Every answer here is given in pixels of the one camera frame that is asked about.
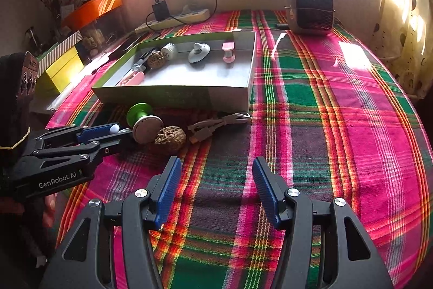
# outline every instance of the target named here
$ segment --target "space heater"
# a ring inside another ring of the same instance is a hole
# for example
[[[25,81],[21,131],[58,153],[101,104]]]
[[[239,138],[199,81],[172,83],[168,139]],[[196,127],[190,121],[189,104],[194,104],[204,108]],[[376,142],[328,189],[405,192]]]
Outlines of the space heater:
[[[334,26],[334,0],[286,0],[287,24],[296,34],[327,35]]]

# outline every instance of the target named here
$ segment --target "walnut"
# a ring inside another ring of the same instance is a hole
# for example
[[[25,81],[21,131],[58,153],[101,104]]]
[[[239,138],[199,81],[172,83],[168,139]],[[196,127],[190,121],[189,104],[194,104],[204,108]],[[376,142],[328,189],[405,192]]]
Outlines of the walnut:
[[[178,126],[167,126],[156,134],[155,146],[161,151],[173,153],[181,149],[187,140],[187,135]]]
[[[152,53],[149,58],[147,59],[147,65],[149,65],[152,69],[159,69],[162,67],[167,59],[164,57],[164,55],[161,52],[154,52]]]

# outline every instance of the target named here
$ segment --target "bed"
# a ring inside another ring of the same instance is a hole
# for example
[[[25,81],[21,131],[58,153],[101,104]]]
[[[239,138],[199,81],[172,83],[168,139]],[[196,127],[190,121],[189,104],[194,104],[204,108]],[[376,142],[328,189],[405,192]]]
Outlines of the bed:
[[[204,24],[162,32],[257,32],[251,124],[228,125],[178,156],[183,174],[168,222],[152,232],[165,288],[269,288],[283,232],[266,219],[252,179],[252,162],[309,197],[343,197],[358,215],[402,288],[432,240],[432,151],[412,104],[380,61],[342,26],[326,37],[275,30],[283,11],[233,11]],[[103,105],[92,85],[113,63],[86,76],[49,127],[126,124],[129,107]],[[157,109],[166,125],[186,126],[214,112]],[[159,174],[167,156],[143,148],[106,157],[95,178],[62,195],[57,242],[90,199],[121,200]],[[115,232],[118,288],[127,288],[121,228]],[[320,233],[313,236],[310,284],[319,268]]]

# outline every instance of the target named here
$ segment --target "white spool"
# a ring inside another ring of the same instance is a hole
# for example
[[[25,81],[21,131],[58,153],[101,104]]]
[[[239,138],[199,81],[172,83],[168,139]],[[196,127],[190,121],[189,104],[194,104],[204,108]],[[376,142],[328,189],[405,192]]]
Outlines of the white spool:
[[[167,60],[172,60],[176,57],[178,50],[173,43],[169,43],[161,48],[161,53],[167,58]]]

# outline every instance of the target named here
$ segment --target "white cable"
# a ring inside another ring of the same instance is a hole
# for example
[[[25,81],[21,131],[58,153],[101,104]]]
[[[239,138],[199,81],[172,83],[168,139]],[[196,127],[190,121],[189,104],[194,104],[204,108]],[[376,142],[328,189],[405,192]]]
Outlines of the white cable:
[[[234,113],[221,119],[208,119],[189,125],[194,135],[190,137],[192,143],[200,142],[212,136],[214,131],[227,124],[245,124],[251,120],[248,113]]]

